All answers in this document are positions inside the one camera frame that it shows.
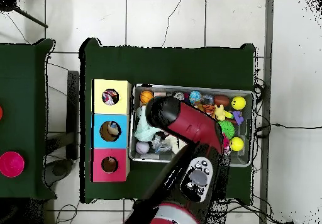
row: blue ball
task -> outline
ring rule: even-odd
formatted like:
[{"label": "blue ball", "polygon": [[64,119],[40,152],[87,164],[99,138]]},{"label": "blue ball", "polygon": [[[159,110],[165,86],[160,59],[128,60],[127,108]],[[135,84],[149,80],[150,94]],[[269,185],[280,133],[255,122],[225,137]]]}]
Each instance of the blue ball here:
[{"label": "blue ball", "polygon": [[201,99],[201,93],[198,91],[192,91],[189,96],[189,100],[191,104],[194,104],[195,102],[200,101]]}]

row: yellow box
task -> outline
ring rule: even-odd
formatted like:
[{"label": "yellow box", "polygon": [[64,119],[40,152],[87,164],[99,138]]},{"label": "yellow box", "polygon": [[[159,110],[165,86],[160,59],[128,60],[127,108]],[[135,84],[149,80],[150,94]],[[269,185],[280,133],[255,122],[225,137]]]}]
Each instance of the yellow box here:
[{"label": "yellow box", "polygon": [[[115,90],[118,101],[108,105],[103,101],[105,90]],[[95,114],[129,114],[131,84],[128,81],[94,79],[94,113]]]}]

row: yellow smiley ball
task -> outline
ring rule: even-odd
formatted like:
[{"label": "yellow smiley ball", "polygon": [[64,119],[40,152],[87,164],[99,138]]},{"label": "yellow smiley ball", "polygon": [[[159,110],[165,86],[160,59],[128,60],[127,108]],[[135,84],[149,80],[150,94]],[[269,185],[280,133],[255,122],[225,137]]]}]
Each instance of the yellow smiley ball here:
[{"label": "yellow smiley ball", "polygon": [[234,137],[230,140],[230,147],[233,151],[240,151],[244,148],[244,141],[239,137]]},{"label": "yellow smiley ball", "polygon": [[241,110],[246,106],[246,100],[241,96],[235,96],[231,101],[231,106],[235,110]]}]

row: pink toy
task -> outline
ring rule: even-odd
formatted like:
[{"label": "pink toy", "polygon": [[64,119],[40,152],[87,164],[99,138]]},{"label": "pink toy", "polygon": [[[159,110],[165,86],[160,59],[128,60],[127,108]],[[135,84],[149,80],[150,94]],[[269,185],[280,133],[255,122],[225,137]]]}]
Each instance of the pink toy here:
[{"label": "pink toy", "polygon": [[9,178],[19,176],[23,168],[25,167],[25,161],[20,154],[16,152],[6,152],[0,157],[0,172]]},{"label": "pink toy", "polygon": [[224,133],[223,133],[223,137],[224,137],[223,139],[224,155],[229,155],[231,153],[230,142]]}]

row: small ball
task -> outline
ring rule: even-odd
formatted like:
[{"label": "small ball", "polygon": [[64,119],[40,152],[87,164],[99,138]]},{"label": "small ball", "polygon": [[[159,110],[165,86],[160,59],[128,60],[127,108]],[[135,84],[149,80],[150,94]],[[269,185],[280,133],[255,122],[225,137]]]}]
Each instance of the small ball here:
[{"label": "small ball", "polygon": [[246,100],[241,96],[235,96],[231,101],[231,106],[235,110],[241,110],[246,106]]},{"label": "small ball", "polygon": [[195,102],[199,102],[201,100],[201,93],[198,91],[192,91],[189,95],[189,100],[191,104],[194,104]]},{"label": "small ball", "polygon": [[214,104],[214,98],[210,94],[203,94],[201,96],[201,104]]},{"label": "small ball", "polygon": [[118,169],[118,161],[114,157],[106,157],[102,160],[102,169],[107,173],[112,173]]},{"label": "small ball", "polygon": [[143,92],[141,92],[140,100],[141,100],[142,104],[147,104],[149,102],[149,100],[151,100],[153,97],[154,97],[154,95],[152,92],[143,91]]},{"label": "small ball", "polygon": [[214,104],[220,106],[221,104],[225,107],[229,105],[229,98],[227,96],[215,96]]},{"label": "small ball", "polygon": [[149,151],[150,146],[147,142],[137,142],[135,149],[139,154],[146,154]]},{"label": "small ball", "polygon": [[240,151],[244,148],[244,141],[239,137],[234,137],[230,140],[230,147],[233,151]]}]

